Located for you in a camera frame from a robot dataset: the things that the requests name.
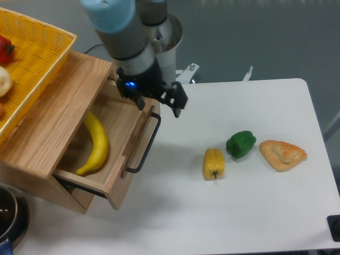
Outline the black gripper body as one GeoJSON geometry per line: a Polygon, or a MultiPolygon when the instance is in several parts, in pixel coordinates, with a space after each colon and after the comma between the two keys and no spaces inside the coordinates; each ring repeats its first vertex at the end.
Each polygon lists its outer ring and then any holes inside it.
{"type": "Polygon", "coordinates": [[[139,74],[130,75],[122,67],[117,69],[117,74],[116,85],[121,96],[132,100],[137,94],[140,94],[159,101],[161,85],[168,84],[163,80],[163,75],[156,59],[139,74]]]}

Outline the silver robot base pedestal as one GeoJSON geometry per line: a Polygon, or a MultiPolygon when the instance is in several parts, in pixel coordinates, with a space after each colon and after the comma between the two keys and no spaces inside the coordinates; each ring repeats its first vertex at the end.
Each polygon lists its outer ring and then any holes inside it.
{"type": "Polygon", "coordinates": [[[176,80],[176,49],[182,37],[182,25],[170,13],[162,24],[151,27],[149,38],[166,83],[176,80]]]}

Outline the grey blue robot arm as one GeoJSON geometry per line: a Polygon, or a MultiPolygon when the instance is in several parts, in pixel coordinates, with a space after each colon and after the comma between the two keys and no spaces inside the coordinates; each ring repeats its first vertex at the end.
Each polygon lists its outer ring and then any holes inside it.
{"type": "Polygon", "coordinates": [[[180,21],[166,1],[82,1],[88,19],[116,65],[117,88],[138,109],[152,98],[175,117],[188,97],[176,80],[176,48],[183,37],[180,21]]]}

